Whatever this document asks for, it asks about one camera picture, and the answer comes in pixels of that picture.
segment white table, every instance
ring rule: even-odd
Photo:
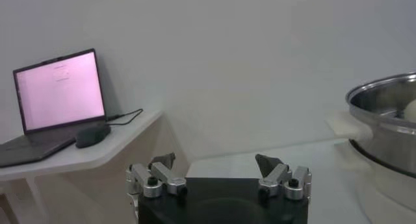
[[[128,146],[161,115],[161,111],[145,111],[128,125],[113,126],[111,133],[102,142],[92,147],[78,149],[75,145],[71,145],[40,162],[0,168],[0,181],[25,179],[43,215],[44,222],[47,223],[48,213],[34,182],[35,177],[102,166]],[[129,118],[114,122],[123,122]]]
[[[335,163],[335,146],[346,140],[331,140],[199,160],[190,165],[188,177],[261,178],[254,156],[278,157],[292,170],[307,166],[312,172],[309,224],[369,224],[354,188],[355,176]]]

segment table leg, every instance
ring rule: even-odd
[[[45,202],[40,195],[38,186],[34,181],[34,177],[26,177],[26,182],[32,192],[34,202],[36,203],[36,206],[44,218],[44,223],[49,223],[49,212],[47,211]]]

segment laptop lid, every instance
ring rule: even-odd
[[[13,71],[25,134],[105,119],[94,49]]]

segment metal bracket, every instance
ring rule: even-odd
[[[285,197],[290,200],[311,200],[312,174],[307,167],[299,166],[293,174],[293,178],[285,182]]]
[[[175,175],[161,162],[151,164],[151,174],[166,184],[168,193],[180,197],[183,197],[188,193],[187,180]]]
[[[279,192],[279,186],[285,183],[292,177],[292,171],[288,165],[278,164],[268,175],[263,179],[259,179],[259,196],[265,201],[269,197],[274,197]]]
[[[130,176],[138,182],[139,192],[143,193],[144,197],[154,198],[162,195],[162,182],[152,177],[142,164],[132,165]]]
[[[135,217],[135,220],[137,220],[136,224],[138,224],[138,195],[140,193],[140,186],[137,185],[137,181],[131,174],[130,168],[126,169],[125,176],[125,188],[127,195],[131,198],[130,205],[133,207],[133,217]]]

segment white object in pot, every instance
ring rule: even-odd
[[[404,119],[416,123],[416,99],[410,102],[404,109]]]

